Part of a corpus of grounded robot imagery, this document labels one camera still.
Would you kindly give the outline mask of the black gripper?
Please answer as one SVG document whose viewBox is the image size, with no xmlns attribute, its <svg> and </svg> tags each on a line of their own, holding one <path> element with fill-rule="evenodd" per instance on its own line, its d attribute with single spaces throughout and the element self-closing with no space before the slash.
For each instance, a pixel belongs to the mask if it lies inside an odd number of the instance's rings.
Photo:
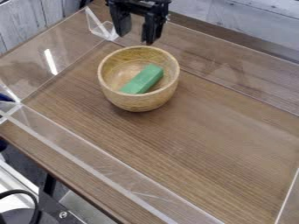
<svg viewBox="0 0 299 224">
<path fill-rule="evenodd" d="M 117 34 L 125 37 L 133 28 L 131 13 L 145 16 L 142 41 L 151 45 L 161 37 L 173 0 L 106 0 Z"/>
</svg>

